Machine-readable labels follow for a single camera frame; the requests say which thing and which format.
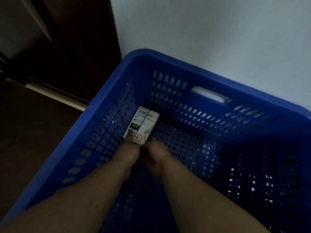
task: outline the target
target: small box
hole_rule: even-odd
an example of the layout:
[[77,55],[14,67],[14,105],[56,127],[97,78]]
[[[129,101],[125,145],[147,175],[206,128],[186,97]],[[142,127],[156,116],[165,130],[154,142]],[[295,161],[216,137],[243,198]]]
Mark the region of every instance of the small box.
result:
[[153,128],[156,126],[159,116],[159,113],[140,106],[132,118],[130,125],[127,127],[123,138],[126,137],[128,130],[132,129],[132,141],[139,145],[145,144]]

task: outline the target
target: blue crate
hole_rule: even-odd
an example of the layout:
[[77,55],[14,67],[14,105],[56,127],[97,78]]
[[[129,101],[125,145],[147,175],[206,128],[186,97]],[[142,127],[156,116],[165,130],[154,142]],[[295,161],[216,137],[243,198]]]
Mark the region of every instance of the blue crate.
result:
[[[161,114],[154,136],[176,158],[271,232],[311,231],[311,113],[153,50],[122,60],[2,224],[109,161],[138,105]],[[101,232],[159,231],[177,228],[161,181],[138,161]]]

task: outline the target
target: brown floor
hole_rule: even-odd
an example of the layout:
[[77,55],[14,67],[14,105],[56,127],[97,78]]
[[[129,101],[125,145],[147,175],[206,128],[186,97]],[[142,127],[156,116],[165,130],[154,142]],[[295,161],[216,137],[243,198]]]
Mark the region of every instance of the brown floor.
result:
[[0,219],[81,113],[14,82],[0,85]]

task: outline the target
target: person's right hand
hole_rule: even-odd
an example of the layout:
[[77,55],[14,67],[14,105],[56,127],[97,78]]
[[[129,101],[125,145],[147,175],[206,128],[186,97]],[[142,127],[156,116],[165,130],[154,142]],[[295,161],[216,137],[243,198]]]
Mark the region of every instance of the person's right hand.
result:
[[149,151],[148,156],[141,157],[142,161],[147,165],[153,175],[160,176],[162,163],[172,156],[166,145],[155,137],[152,137],[152,140],[144,144],[142,148],[146,148]]

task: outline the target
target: person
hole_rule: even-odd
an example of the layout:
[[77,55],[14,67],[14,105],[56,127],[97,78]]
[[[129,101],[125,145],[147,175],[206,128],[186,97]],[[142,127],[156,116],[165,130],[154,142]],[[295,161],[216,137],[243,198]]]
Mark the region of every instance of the person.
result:
[[[181,233],[269,232],[237,204],[197,178],[161,141],[152,138],[143,146],[149,151],[143,161],[153,175],[161,177]],[[132,131],[129,130],[109,162],[27,209],[0,232],[98,232],[139,158],[140,148],[132,143]]]

